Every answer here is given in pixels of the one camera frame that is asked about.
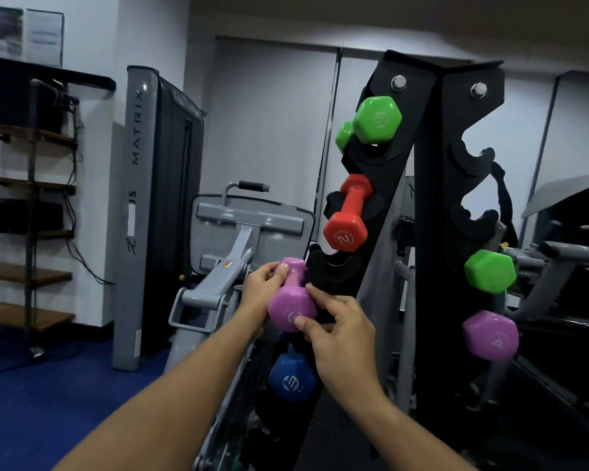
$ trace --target blue floor mat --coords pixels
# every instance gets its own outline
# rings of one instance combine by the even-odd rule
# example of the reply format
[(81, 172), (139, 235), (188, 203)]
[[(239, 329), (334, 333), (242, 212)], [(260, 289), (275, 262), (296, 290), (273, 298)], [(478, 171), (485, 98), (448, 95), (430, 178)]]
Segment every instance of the blue floor mat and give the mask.
[[(164, 371), (168, 351), (137, 372), (111, 368), (112, 342), (53, 343), (47, 362), (0, 374), (0, 471), (48, 471)], [(22, 332), (0, 328), (0, 371), (28, 363)]]

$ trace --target black dumbbell rack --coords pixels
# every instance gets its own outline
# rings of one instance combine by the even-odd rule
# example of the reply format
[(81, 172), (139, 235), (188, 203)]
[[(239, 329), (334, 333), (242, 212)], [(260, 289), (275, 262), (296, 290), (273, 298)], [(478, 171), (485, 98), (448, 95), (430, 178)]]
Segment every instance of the black dumbbell rack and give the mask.
[[(368, 238), (355, 253), (327, 255), (310, 247), (308, 279), (332, 294), (356, 296), (395, 190), (415, 145), (415, 246), (418, 379), (417, 420), (457, 451), (474, 444), (480, 419), (465, 406), (469, 383), (487, 363), (465, 349), (462, 322), (487, 309), (492, 296), (467, 284), (465, 261), (495, 233), (498, 214), (485, 212), (479, 220), (462, 206), (463, 197), (491, 171), (492, 149), (472, 156), (463, 133), (504, 102), (501, 62), (442, 68), (395, 51), (387, 51), (362, 91), (361, 99), (391, 96), (403, 114), (390, 142), (370, 146), (353, 135), (342, 163), (351, 173), (367, 176), (374, 196), (365, 204), (362, 219)], [(405, 89), (391, 87), (396, 76), (406, 78)], [(328, 196), (325, 216), (342, 206), (344, 196)], [(320, 321), (331, 320), (320, 314)], [(300, 335), (288, 339), (309, 356), (310, 344)], [(243, 464), (258, 471), (375, 469), (377, 453), (327, 391), (318, 391), (298, 404), (275, 400), (270, 388), (262, 391), (256, 411), (271, 430), (270, 436), (251, 430), (241, 453)], [(279, 429), (269, 423), (284, 419)]]

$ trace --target blue dumbbell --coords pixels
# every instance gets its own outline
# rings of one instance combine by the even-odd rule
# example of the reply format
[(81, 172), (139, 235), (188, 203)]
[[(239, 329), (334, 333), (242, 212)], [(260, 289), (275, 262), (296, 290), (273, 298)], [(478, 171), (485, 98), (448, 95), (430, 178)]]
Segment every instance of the blue dumbbell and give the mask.
[(279, 356), (268, 375), (271, 388), (285, 401), (305, 400), (318, 384), (318, 378), (305, 356), (294, 349), (290, 344), (288, 351)]

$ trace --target purple dumbbell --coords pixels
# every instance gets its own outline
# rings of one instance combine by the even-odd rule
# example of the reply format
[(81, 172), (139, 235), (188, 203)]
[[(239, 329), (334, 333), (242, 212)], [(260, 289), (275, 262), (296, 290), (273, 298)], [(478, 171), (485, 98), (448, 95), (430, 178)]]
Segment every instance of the purple dumbbell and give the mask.
[(462, 323), (469, 351), (490, 362), (502, 362), (519, 348), (517, 325), (508, 317), (480, 311)]
[(298, 316), (315, 319), (316, 305), (303, 287), (307, 271), (305, 261), (295, 257), (285, 257), (282, 262), (285, 262), (290, 269), (286, 282), (268, 304), (268, 314), (278, 329), (284, 332), (299, 332), (293, 324), (294, 319)]

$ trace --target red dumbbell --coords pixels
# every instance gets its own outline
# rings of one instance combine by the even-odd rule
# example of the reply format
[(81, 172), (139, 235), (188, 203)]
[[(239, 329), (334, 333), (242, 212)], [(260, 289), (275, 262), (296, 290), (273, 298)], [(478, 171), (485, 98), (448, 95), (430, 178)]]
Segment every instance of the red dumbbell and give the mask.
[(347, 197), (342, 209), (334, 213), (323, 228), (329, 245), (338, 251), (353, 253), (367, 240), (367, 227), (360, 215), (365, 200), (373, 195), (373, 187), (362, 174), (351, 174), (340, 187)]

